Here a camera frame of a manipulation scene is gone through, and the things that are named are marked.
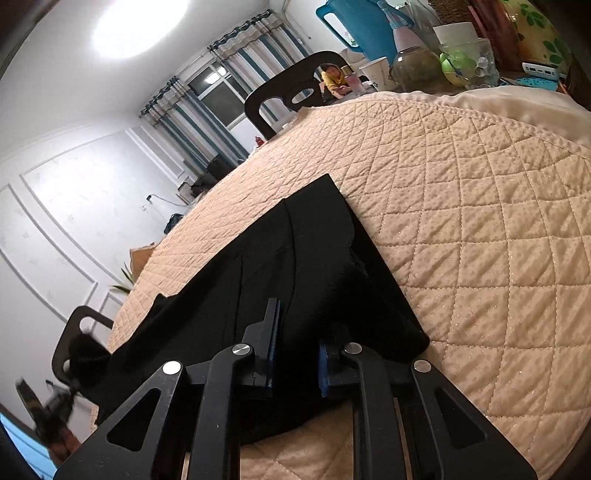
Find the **window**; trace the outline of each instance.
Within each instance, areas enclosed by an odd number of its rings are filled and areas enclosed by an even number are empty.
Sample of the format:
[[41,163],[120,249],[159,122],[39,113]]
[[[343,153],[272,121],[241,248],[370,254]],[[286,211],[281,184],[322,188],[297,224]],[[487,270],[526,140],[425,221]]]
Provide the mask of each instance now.
[[189,86],[226,127],[232,127],[244,116],[248,94],[220,63],[208,65]]

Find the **bed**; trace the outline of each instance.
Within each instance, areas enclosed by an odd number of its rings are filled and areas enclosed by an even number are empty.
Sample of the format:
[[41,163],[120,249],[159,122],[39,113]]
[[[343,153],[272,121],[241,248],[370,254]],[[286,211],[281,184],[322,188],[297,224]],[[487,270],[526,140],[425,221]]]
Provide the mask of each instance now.
[[[521,87],[303,109],[162,241],[109,348],[157,293],[329,173],[431,338],[425,356],[545,480],[591,417],[589,131],[567,96]],[[244,446],[241,478],[352,478],[350,418],[344,404]]]

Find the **dark wooden chair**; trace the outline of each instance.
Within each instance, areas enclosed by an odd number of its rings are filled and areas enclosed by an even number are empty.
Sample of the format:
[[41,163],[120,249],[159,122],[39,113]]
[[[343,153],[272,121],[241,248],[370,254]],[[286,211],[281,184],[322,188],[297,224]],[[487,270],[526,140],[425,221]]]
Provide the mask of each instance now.
[[113,328],[113,320],[108,319],[103,314],[91,309],[87,305],[82,305],[74,309],[66,323],[66,327],[61,333],[56,349],[53,352],[53,358],[51,359],[51,369],[53,370],[53,374],[60,382],[68,386],[72,380],[67,367],[67,362],[70,360],[70,342],[74,337],[82,334],[80,322],[85,318],[96,320],[109,329]]
[[[316,69],[323,63],[331,63],[337,67],[344,67],[347,62],[334,51],[320,51],[300,60],[298,63],[275,75],[252,92],[244,102],[244,112],[248,119],[258,128],[263,136],[270,140],[276,132],[265,121],[260,113],[261,105],[268,99],[278,98],[286,108],[297,112],[304,106],[322,106],[322,92],[320,82],[314,77]],[[313,93],[298,103],[294,97],[311,89]]]

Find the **curtain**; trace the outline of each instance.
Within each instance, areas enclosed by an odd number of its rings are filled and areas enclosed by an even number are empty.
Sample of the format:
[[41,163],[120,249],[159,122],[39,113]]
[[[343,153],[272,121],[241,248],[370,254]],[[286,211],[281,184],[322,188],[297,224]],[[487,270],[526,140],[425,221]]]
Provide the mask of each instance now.
[[[234,28],[208,50],[248,93],[311,53],[271,10]],[[279,100],[265,102],[262,109],[271,122],[289,113]]]
[[161,128],[201,173],[207,170],[209,159],[217,155],[231,167],[248,158],[246,149],[176,76],[146,104],[140,116]]

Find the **blue pitcher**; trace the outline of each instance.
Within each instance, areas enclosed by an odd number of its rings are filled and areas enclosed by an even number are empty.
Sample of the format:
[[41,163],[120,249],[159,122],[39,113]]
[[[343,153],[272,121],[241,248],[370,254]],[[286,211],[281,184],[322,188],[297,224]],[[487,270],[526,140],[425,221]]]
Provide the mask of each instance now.
[[[326,5],[316,9],[316,16],[345,44],[345,47],[363,53],[368,60],[377,60],[387,57],[391,65],[398,54],[394,35],[386,15],[377,5],[378,0],[328,0]],[[410,25],[414,25],[411,18],[400,10],[394,11],[399,17],[403,17]],[[335,14],[347,31],[357,42],[354,47],[347,42],[326,20],[328,14]]]

